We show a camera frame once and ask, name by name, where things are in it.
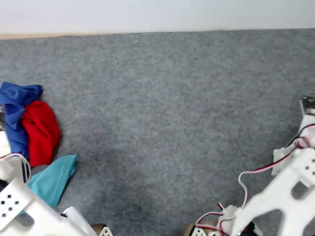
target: white wire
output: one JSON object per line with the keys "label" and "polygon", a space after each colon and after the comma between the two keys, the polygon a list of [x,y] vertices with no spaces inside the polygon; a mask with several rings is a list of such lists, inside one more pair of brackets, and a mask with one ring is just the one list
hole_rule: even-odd
{"label": "white wire", "polygon": [[213,225],[203,225],[203,224],[197,224],[195,225],[197,228],[202,228],[202,229],[208,229],[208,230],[218,230],[217,227]]}
{"label": "white wire", "polygon": [[199,217],[199,219],[196,221],[196,225],[200,223],[201,220],[203,220],[206,216],[208,215],[223,215],[223,213],[221,212],[216,212],[216,211],[210,211],[210,212],[207,212],[205,214],[203,214],[202,216]]}

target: floor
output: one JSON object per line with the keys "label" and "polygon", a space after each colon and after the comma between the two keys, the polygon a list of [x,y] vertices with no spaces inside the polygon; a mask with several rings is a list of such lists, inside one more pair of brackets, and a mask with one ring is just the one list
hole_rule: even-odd
{"label": "floor", "polygon": [[[272,161],[315,94],[315,30],[63,36],[0,41],[0,81],[41,84],[80,155],[57,211],[79,209],[116,236],[181,236],[239,206],[241,171]],[[250,195],[270,172],[244,177]],[[256,220],[276,235],[281,214]],[[305,231],[314,233],[312,223]]]}

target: black component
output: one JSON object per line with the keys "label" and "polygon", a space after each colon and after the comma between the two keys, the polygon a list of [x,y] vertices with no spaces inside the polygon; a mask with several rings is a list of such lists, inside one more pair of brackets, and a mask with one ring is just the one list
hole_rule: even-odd
{"label": "black component", "polygon": [[8,182],[0,179],[0,192],[8,186]]}
{"label": "black component", "polygon": [[28,179],[30,178],[30,169],[29,169],[29,166],[26,165],[26,175],[28,177]]}
{"label": "black component", "polygon": [[254,222],[250,222],[246,228],[242,231],[242,233],[240,234],[241,236],[258,236],[255,232],[255,223]]}
{"label": "black component", "polygon": [[315,97],[302,96],[300,101],[303,114],[315,116]]}
{"label": "black component", "polygon": [[192,233],[193,233],[193,231],[195,230],[195,228],[196,228],[196,226],[195,226],[195,225],[193,225],[193,227],[191,228],[191,231],[190,231],[190,233],[189,233],[189,235],[188,235],[188,236],[192,236]]}
{"label": "black component", "polygon": [[25,167],[24,167],[24,163],[22,162],[22,174],[23,174],[23,181],[24,183],[26,183],[26,176],[25,176]]}

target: light blue cloth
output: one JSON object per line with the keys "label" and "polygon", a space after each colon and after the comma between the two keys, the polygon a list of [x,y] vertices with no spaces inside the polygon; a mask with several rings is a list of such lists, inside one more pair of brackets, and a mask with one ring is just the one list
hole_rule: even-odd
{"label": "light blue cloth", "polygon": [[32,176],[29,188],[51,207],[59,203],[68,179],[75,173],[77,155],[59,157],[45,170]]}

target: white robot part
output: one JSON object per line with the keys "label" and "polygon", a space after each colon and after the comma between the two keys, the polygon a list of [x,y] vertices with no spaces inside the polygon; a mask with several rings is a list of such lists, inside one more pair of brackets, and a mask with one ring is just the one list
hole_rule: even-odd
{"label": "white robot part", "polygon": [[[26,164],[29,167],[20,154],[0,158],[0,181],[5,183],[0,192],[0,236],[96,236],[75,208],[68,208],[61,216],[27,187],[30,174],[25,170]],[[30,227],[15,219],[23,210],[34,220]],[[112,233],[104,227],[100,236]]]}
{"label": "white robot part", "polygon": [[255,217],[276,209],[283,213],[279,236],[303,234],[304,228],[315,216],[315,191],[310,187],[300,199],[295,199],[292,190],[299,182],[315,185],[315,150],[304,148],[295,155],[294,160],[261,193],[236,212],[231,236],[237,236]]}

